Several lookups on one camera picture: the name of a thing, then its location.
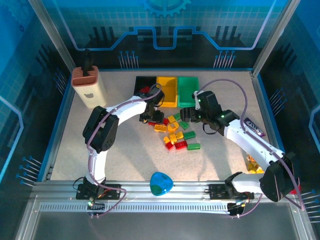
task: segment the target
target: red lego brick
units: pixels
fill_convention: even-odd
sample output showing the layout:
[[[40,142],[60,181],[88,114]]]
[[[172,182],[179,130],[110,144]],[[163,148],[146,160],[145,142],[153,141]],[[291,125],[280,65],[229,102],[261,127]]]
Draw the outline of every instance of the red lego brick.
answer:
[[[179,150],[179,149],[185,149],[186,147],[188,147],[187,141],[181,141],[181,142],[177,142],[174,144],[175,149]]]
[[[168,143],[165,145],[165,147],[166,147],[168,150],[171,150],[171,149],[174,147],[174,145],[173,145],[171,142],[168,142]]]
[[[146,86],[144,88],[141,88],[139,92],[143,94],[147,94],[149,91],[150,91],[150,87]]]
[[[167,126],[167,125],[168,125],[168,123],[169,123],[168,118],[163,119],[163,124],[164,124],[164,125],[166,125],[166,126]]]

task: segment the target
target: blue object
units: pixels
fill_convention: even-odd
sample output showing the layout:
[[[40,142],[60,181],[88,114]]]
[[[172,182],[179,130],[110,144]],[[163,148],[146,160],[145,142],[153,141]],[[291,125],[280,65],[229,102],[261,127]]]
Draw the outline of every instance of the blue object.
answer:
[[[173,186],[174,181],[172,181],[168,175],[162,172],[155,172],[152,174],[150,179],[150,189],[153,195],[161,196],[166,194]]]

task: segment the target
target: metal post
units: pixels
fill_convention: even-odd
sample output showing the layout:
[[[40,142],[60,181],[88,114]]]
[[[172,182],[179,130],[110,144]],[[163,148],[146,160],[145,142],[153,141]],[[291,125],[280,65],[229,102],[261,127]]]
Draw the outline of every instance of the metal post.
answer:
[[[285,27],[287,26],[289,20],[291,19],[292,15],[294,14],[299,3],[300,3],[300,0],[291,0],[285,6],[285,8],[282,12],[282,16],[281,16],[280,20],[278,21],[276,28],[274,29],[272,34],[270,34],[268,41],[266,42],[260,55],[258,56],[258,59],[256,60],[254,66],[253,66],[253,76],[254,77],[258,76],[262,67],[266,63],[270,53],[272,52],[276,43],[278,42],[278,39],[281,37],[282,33],[284,32]]]
[[[44,27],[46,33],[51,39],[53,45],[60,54],[62,60],[64,61],[66,67],[70,72],[76,67],[74,60],[72,59],[64,41],[62,40],[58,30],[52,21],[48,11],[46,10],[44,4],[41,0],[29,0],[30,5],[32,6],[35,14],[39,18],[42,26]]]

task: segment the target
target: enclosure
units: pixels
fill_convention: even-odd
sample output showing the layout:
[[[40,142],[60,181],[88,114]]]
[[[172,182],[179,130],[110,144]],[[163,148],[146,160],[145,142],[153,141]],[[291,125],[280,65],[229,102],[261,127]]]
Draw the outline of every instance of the enclosure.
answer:
[[[1,239],[318,239],[319,10],[317,0],[0,1]],[[289,202],[299,202],[295,194],[279,202],[264,196],[250,215],[230,219],[227,202],[210,201],[204,190],[249,173],[247,153],[192,122],[179,131],[194,131],[187,143],[201,148],[169,151],[168,134],[136,115],[119,126],[104,169],[127,197],[91,219],[73,188],[88,171],[83,130],[93,108],[72,86],[85,49],[106,91],[102,107],[130,99],[139,77],[144,86],[162,85],[158,109],[167,118],[194,107],[192,94],[209,81],[235,80],[248,99],[245,117],[263,139],[295,153],[307,209]],[[222,109],[242,114],[236,85],[206,90]],[[174,182],[162,196],[150,192],[155,172]]]

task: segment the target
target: table surface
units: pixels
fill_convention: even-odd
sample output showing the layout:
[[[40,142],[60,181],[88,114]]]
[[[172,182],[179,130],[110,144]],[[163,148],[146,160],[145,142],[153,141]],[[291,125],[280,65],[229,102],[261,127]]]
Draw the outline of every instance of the table surface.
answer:
[[[249,72],[101,71],[100,74],[107,92],[107,106],[117,105],[132,97],[136,76],[194,76],[198,77],[200,88],[213,79],[235,80],[243,86],[248,97],[245,116],[266,132]],[[243,112],[245,99],[235,84],[215,82],[205,90],[215,93],[223,110],[230,109],[239,116]],[[164,112],[165,117],[180,112],[180,108],[159,109]],[[82,132],[91,112],[92,109],[86,108],[75,94],[51,180],[74,180],[86,174],[88,153]],[[152,126],[142,124],[139,122],[139,115],[122,123],[117,130],[114,145],[106,157],[106,178],[118,181],[148,181],[154,172],[163,172],[174,181],[206,181],[225,180],[235,172],[247,172],[247,154],[232,141],[219,134],[205,134],[201,123],[191,123],[186,131],[181,127],[179,131],[195,131],[196,138],[187,142],[199,143],[201,149],[168,151],[163,142],[168,133],[155,132]]]

